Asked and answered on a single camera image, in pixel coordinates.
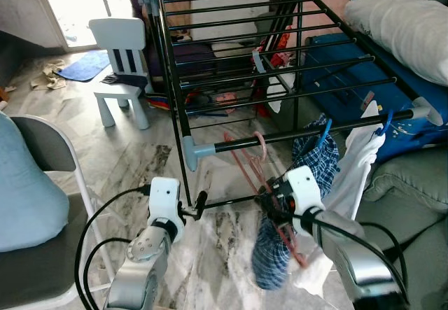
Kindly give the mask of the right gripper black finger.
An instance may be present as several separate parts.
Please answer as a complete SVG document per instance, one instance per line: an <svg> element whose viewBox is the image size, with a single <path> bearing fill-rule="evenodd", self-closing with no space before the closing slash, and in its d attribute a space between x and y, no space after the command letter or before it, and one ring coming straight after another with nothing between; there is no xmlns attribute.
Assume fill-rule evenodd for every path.
<svg viewBox="0 0 448 310"><path fill-rule="evenodd" d="M275 194L272 194L266 188L259 188L257 195L257 204L265 215L267 220L272 224L273 227L279 226L279 201Z"/></svg>

